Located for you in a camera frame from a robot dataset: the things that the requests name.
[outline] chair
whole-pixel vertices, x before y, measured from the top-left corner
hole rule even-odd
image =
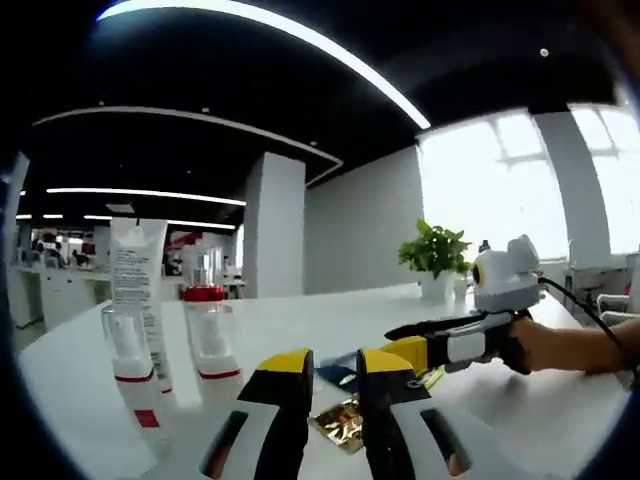
[[[640,254],[627,257],[627,267],[631,271],[631,291],[629,295],[609,295],[603,293],[598,296],[598,312],[602,321],[609,325],[617,325],[627,320],[640,320]],[[602,311],[603,304],[608,307],[622,307],[624,311]]]

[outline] white bottle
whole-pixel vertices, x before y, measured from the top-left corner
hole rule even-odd
[[[125,405],[157,458],[169,444],[167,405],[142,324],[142,313],[102,309],[102,326],[111,351],[113,375]]]
[[[229,342],[233,322],[230,307],[224,305],[220,285],[220,249],[196,245],[190,250],[189,285],[183,306],[191,358],[204,410],[213,410],[235,399],[243,378]]]

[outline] potted plant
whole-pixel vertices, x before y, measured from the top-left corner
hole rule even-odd
[[[421,218],[416,228],[418,238],[400,246],[398,260],[419,272],[423,299],[444,301],[451,295],[456,274],[466,274],[470,268],[463,255],[470,243],[462,241],[464,230],[432,227]]]

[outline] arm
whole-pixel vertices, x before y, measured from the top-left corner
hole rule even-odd
[[[640,317],[611,331],[629,356],[640,355]],[[511,336],[522,344],[533,371],[605,373],[627,368],[620,349],[599,329],[551,329],[526,318],[514,324]]]

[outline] gold foil packet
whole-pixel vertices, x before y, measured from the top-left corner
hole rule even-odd
[[[355,453],[363,447],[362,417],[358,407],[358,397],[353,395],[309,418],[309,423],[334,445],[347,453]]]

